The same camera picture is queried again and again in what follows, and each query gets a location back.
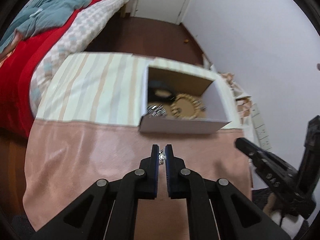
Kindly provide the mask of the small silver earring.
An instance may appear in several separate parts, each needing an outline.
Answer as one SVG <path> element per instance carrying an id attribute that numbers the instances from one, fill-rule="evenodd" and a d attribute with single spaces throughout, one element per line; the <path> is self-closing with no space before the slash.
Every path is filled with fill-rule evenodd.
<path id="1" fill-rule="evenodd" d="M 163 165 L 164 162 L 165 162 L 165 153 L 164 153 L 164 150 L 160 150 L 159 151 L 159 165 Z"/>

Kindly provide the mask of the pink striped table cloth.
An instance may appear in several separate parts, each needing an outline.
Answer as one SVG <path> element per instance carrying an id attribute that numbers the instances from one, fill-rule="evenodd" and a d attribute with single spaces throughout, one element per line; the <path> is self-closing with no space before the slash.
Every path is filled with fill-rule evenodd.
<path id="1" fill-rule="evenodd" d="M 142 133 L 148 68 L 189 74 L 202 93 L 213 134 L 195 121 L 176 124 L 183 133 Z M 171 144 L 187 166 L 207 179 L 228 179 L 246 197 L 252 179 L 248 159 L 234 147 L 242 127 L 233 93 L 214 71 L 163 58 L 121 53 L 77 53 L 49 81 L 32 125 L 25 156 L 23 206 L 39 230 L 99 179 L 114 181 L 136 169 L 154 144 Z"/>

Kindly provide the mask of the white cardboard box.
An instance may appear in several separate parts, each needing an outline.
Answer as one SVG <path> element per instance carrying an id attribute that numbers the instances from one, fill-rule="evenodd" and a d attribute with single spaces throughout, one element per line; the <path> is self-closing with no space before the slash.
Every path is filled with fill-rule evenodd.
<path id="1" fill-rule="evenodd" d="M 213 134 L 231 122 L 210 70 L 188 64 L 150 64 L 142 92 L 142 133 Z"/>

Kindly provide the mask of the checkered beige cloth pile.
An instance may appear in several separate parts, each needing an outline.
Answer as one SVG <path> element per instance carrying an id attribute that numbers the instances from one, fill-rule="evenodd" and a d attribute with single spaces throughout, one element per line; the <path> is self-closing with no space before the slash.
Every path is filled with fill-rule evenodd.
<path id="1" fill-rule="evenodd" d="M 236 105 L 236 111 L 239 115 L 240 124 L 243 125 L 251 115 L 253 106 L 252 98 L 234 81 L 234 74 L 220 73 L 220 76 L 231 89 Z"/>

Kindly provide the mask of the checkered mattress pad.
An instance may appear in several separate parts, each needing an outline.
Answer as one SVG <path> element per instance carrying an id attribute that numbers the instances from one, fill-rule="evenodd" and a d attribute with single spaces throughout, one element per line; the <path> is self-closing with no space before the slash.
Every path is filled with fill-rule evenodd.
<path id="1" fill-rule="evenodd" d="M 81 10 L 68 30 L 36 66 L 29 89 L 31 116 L 35 117 L 41 99 L 65 59 L 84 51 L 103 30 L 109 19 L 129 0 L 102 0 Z"/>

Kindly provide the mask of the red bed blanket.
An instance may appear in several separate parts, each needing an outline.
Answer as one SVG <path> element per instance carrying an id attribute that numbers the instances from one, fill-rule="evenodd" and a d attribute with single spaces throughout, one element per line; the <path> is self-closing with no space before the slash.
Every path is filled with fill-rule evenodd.
<path id="1" fill-rule="evenodd" d="M 38 63 L 74 22 L 81 9 L 73 10 L 63 25 L 52 27 L 19 42 L 1 65 L 1 128 L 28 138 L 34 117 L 29 88 Z"/>

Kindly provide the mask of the blue-grey quilt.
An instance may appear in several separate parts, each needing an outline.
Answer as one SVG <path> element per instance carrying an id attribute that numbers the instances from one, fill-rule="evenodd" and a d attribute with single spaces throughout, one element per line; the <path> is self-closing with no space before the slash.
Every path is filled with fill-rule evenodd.
<path id="1" fill-rule="evenodd" d="M 23 40 L 63 26 L 75 10 L 86 8 L 92 0 L 32 0 L 14 18 L 1 39 L 1 53 L 16 34 Z"/>

